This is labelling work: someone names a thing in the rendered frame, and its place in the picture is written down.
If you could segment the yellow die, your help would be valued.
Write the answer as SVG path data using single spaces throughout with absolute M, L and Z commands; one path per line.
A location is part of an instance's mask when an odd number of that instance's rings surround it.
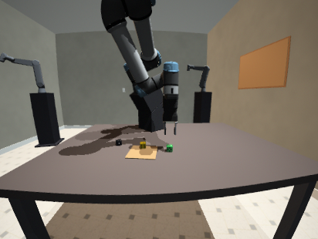
M 146 149 L 146 142 L 140 142 L 140 148 Z

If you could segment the green die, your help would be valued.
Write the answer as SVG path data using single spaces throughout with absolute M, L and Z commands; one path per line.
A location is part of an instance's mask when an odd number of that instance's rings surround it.
M 173 146 L 170 144 L 167 144 L 167 152 L 172 152 Z

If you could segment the peach flat mat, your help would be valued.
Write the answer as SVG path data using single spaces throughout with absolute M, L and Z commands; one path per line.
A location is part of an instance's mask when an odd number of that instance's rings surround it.
M 142 159 L 155 160 L 157 154 L 157 146 L 146 146 L 146 149 L 141 149 L 140 146 L 132 146 L 125 158 L 127 159 Z

